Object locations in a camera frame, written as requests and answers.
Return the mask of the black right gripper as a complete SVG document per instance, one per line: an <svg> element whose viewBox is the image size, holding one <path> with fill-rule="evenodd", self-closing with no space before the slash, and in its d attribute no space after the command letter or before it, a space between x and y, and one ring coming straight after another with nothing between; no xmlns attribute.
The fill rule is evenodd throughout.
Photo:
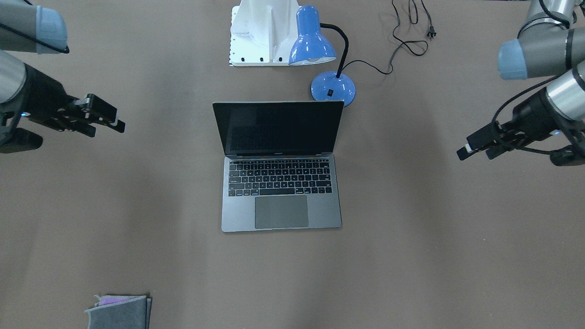
<svg viewBox="0 0 585 329"><path fill-rule="evenodd" d="M24 65L25 104L22 112L32 122L56 131L72 131L90 138L96 135L94 124L124 133L126 123L117 120L117 108L95 94L82 98L70 96L62 84L52 77Z"/></svg>

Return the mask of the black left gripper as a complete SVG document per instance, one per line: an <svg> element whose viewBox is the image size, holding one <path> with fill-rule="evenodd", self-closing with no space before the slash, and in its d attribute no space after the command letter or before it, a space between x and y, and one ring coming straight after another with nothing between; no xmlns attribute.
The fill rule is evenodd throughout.
<svg viewBox="0 0 585 329"><path fill-rule="evenodd" d="M481 151L488 156L499 156L526 148L534 141L547 139L558 129L556 119L563 114L563 93L556 88L543 88L517 105L510 121L500 125L495 120L469 135L468 143L456 154L463 161Z"/></svg>

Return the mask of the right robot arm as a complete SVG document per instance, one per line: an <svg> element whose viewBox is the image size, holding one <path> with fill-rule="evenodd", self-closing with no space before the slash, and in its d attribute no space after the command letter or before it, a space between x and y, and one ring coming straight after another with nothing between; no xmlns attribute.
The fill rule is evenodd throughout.
<svg viewBox="0 0 585 329"><path fill-rule="evenodd" d="M67 94L60 82L15 58L12 51L68 54L68 31L59 12L27 0L1 2L1 109L10 118L88 137L94 137L97 124L125 131L115 106L94 94Z"/></svg>

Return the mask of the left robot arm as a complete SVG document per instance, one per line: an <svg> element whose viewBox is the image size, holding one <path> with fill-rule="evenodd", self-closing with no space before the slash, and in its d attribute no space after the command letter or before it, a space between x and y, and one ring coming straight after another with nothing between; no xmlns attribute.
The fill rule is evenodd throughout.
<svg viewBox="0 0 585 329"><path fill-rule="evenodd" d="M546 77L535 94L514 107L512 118L491 122L467 137L460 160L484 151L489 159L514 149L549 156L556 166L585 162L585 34L575 28L582 0L533 0L515 39L499 49L504 80Z"/></svg>

